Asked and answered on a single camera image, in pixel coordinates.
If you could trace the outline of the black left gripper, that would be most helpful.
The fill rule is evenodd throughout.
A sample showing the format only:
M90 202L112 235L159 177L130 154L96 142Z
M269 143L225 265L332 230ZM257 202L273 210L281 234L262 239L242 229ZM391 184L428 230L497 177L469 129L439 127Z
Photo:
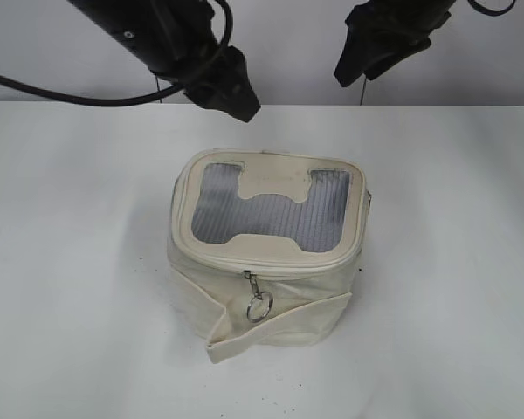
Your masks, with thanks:
M210 1L132 1L130 52L153 74L186 85L197 106L249 122L260 110L245 55L230 46L231 7L218 1L224 32L217 38Z

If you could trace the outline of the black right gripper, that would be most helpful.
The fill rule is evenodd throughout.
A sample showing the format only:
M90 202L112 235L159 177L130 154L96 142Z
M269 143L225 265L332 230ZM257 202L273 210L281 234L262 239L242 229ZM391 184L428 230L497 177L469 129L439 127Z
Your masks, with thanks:
M342 87L375 80L431 47L431 34L451 17L452 1L367 1L345 20L346 43L334 70Z

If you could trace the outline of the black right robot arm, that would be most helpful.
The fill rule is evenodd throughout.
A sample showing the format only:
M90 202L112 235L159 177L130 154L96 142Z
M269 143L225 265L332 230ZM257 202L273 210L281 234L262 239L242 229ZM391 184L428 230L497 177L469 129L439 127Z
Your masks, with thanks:
M452 0L372 0L345 20L347 38L334 76L343 87L361 76L374 80L431 47L430 35L451 17Z

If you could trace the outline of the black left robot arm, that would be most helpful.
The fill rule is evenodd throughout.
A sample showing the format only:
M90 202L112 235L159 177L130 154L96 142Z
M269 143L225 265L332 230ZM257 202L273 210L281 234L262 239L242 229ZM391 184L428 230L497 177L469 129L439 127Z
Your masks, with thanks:
M222 46L206 1L73 1L157 78L203 109L248 122L260 109L244 54Z

